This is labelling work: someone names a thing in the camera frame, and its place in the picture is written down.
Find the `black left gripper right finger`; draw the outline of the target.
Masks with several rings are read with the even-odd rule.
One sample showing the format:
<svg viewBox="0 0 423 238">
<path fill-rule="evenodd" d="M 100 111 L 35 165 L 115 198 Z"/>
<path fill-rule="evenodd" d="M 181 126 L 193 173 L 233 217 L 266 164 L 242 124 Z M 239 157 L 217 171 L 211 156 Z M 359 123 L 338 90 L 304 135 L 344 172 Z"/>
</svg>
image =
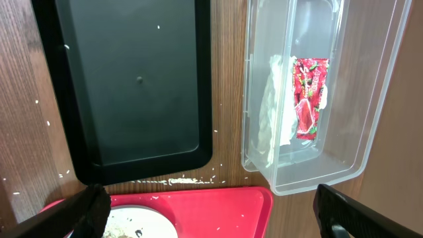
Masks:
<svg viewBox="0 0 423 238">
<path fill-rule="evenodd" d="M 318 185 L 313 210 L 322 238 L 422 238 L 327 184 Z"/>
</svg>

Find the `white napkin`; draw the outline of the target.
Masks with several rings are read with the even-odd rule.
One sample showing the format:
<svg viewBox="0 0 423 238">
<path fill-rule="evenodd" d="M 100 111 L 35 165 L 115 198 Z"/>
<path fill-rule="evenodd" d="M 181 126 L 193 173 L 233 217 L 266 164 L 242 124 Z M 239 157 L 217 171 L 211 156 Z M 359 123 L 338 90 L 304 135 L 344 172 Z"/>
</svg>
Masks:
<svg viewBox="0 0 423 238">
<path fill-rule="evenodd" d="M 270 74 L 266 81 L 264 95 L 259 113 L 259 133 L 256 146 L 259 154 L 266 157 L 266 166 L 274 160 L 273 148 L 276 140 L 279 145 L 289 145 L 296 138 L 297 115 L 293 98 L 293 62 L 297 57 L 288 60 L 288 72 L 283 72 L 283 57 L 270 57 Z"/>
</svg>

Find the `light blue plate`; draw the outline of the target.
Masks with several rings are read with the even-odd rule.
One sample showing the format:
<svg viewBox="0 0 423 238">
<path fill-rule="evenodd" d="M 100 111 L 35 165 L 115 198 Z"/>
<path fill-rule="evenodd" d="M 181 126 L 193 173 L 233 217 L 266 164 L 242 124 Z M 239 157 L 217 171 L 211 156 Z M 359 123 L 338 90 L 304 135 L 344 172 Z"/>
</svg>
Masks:
<svg viewBox="0 0 423 238">
<path fill-rule="evenodd" d="M 137 228 L 142 228 L 140 238 L 178 238 L 175 226 L 164 215 L 145 206 L 116 206 L 110 211 L 111 216 L 133 219 Z"/>
</svg>

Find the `food scraps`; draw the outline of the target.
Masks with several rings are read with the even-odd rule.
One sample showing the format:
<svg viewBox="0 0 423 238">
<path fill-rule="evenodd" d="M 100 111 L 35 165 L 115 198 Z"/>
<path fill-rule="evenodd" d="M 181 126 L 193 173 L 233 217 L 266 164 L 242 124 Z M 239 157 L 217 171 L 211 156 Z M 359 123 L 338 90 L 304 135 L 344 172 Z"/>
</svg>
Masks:
<svg viewBox="0 0 423 238">
<path fill-rule="evenodd" d="M 140 238 L 142 228 L 137 228 L 133 219 L 111 216 L 108 218 L 102 238 Z"/>
</svg>

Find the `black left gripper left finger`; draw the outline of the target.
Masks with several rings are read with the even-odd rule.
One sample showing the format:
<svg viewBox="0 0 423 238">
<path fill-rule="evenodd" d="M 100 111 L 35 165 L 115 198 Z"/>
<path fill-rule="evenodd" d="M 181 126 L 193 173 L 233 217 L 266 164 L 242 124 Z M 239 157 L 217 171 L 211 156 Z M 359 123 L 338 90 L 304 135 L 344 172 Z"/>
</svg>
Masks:
<svg viewBox="0 0 423 238">
<path fill-rule="evenodd" d="M 94 184 L 59 204 L 40 212 L 2 238 L 102 237 L 111 211 L 111 197 L 104 187 Z"/>
</svg>

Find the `red snack wrapper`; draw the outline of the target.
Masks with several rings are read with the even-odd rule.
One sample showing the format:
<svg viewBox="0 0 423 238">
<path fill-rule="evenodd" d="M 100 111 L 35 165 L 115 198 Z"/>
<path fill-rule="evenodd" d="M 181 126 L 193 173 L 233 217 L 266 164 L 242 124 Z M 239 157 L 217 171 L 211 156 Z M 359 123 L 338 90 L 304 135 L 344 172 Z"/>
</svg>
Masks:
<svg viewBox="0 0 423 238">
<path fill-rule="evenodd" d="M 297 58 L 293 62 L 293 98 L 297 115 L 296 138 L 313 141 L 317 137 L 320 111 L 327 102 L 325 85 L 330 60 Z"/>
</svg>

